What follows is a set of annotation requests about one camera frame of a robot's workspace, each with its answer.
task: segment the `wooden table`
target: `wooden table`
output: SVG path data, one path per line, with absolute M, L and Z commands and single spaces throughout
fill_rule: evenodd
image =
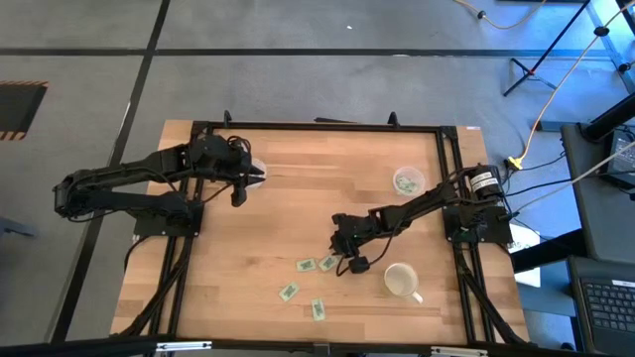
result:
M 191 121 L 167 121 L 160 149 L 186 143 Z M 485 163 L 478 128 L 457 128 L 463 164 Z M 439 211 L 413 222 L 395 238 L 388 253 L 363 275 L 338 278 L 334 269 L 298 273 L 296 262 L 328 254 L 337 212 L 366 215 L 367 209 L 407 198 L 395 193 L 392 176 L 402 166 L 424 173 L 426 188 L 441 180 L 432 134 L 290 130 L 217 130 L 239 135 L 253 157 L 267 165 L 267 180 L 248 189 L 247 201 L 230 204 L 230 189 L 205 208 L 192 247 L 178 336 L 275 341 L 465 344 L 456 272 Z M 203 198 L 219 183 L 207 183 Z M 159 194 L 164 184 L 151 183 Z M 132 254 L 112 331 L 129 325 L 155 292 L 165 253 L 165 237 L 150 238 Z M 369 260 L 385 240 L 364 245 Z M 505 320 L 527 339 L 527 330 L 508 255 L 481 244 L 487 292 Z M 424 303 L 391 297 L 383 287 L 386 267 L 411 264 L 419 274 Z M 278 292 L 290 282 L 300 291 L 289 302 Z M 311 299 L 321 298 L 326 320 L 314 322 Z M 167 299 L 161 331 L 167 328 Z M 478 304 L 472 297 L 477 336 Z

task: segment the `paper bill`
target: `paper bill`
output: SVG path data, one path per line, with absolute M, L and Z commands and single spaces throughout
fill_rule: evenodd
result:
M 314 321 L 322 321 L 326 319 L 326 312 L 324 311 L 324 303 L 321 301 L 321 298 L 312 299 L 311 308 L 314 310 Z
M 296 262 L 296 268 L 298 272 L 308 272 L 316 269 L 316 260 L 313 258 L 304 259 L 303 261 Z
M 278 295 L 280 296 L 280 298 L 282 300 L 284 300 L 285 302 L 289 301 L 295 294 L 298 293 L 298 290 L 300 289 L 300 287 L 298 287 L 298 284 L 296 284 L 295 282 L 290 283 L 289 285 L 285 286 L 284 289 L 282 289 Z
M 334 267 L 335 264 L 337 264 L 337 262 L 339 262 L 339 257 L 338 256 L 329 255 L 329 256 L 324 257 L 324 259 L 320 260 L 318 265 L 319 265 L 319 268 L 323 272 L 326 272 L 330 268 Z

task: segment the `table leg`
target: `table leg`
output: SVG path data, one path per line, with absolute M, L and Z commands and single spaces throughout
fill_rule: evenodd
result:
M 560 261 L 567 256 L 586 256 L 582 230 L 577 229 L 531 248 L 511 255 L 514 273 L 521 273 L 542 265 Z

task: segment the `desk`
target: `desk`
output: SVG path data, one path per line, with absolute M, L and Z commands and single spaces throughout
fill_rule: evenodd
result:
M 167 121 L 159 148 L 186 143 L 191 126 L 191 121 Z M 484 163 L 480 130 L 457 129 L 464 165 Z M 296 261 L 327 255 L 334 213 L 364 215 L 371 207 L 407 200 L 392 187 L 396 169 L 414 166 L 424 173 L 427 188 L 436 185 L 441 173 L 434 135 L 258 129 L 214 133 L 248 139 L 253 157 L 267 165 L 267 180 L 248 190 L 241 207 L 230 205 L 229 190 L 206 206 L 192 247 L 178 337 L 466 343 L 452 250 L 439 211 L 413 222 L 386 257 L 363 275 L 296 272 Z M 202 197 L 219 187 L 207 182 Z M 151 183 L 148 191 L 160 194 L 166 189 Z M 375 240 L 362 252 L 371 259 L 384 244 Z M 527 339 L 509 257 L 496 245 L 480 246 L 488 295 L 516 333 Z M 154 293 L 165 249 L 166 238 L 153 237 L 132 254 L 112 332 L 127 327 Z M 423 304 L 384 291 L 383 271 L 395 262 L 417 270 Z M 300 291 L 282 302 L 278 292 L 290 282 L 297 282 Z M 312 298 L 322 298 L 326 321 L 313 321 Z M 167 326 L 170 299 L 160 331 Z M 471 306 L 482 338 L 475 299 Z
M 563 127 L 563 144 L 571 177 L 576 178 L 602 161 L 604 144 L 586 141 L 576 125 Z M 635 264 L 631 239 L 635 202 L 601 178 L 585 178 L 573 185 L 581 229 L 512 255 L 516 272 L 563 260 L 569 255 L 599 261 Z

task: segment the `keyboard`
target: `keyboard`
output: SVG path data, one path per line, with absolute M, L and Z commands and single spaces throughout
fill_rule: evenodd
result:
M 586 309 L 595 328 L 635 334 L 635 289 L 582 281 Z

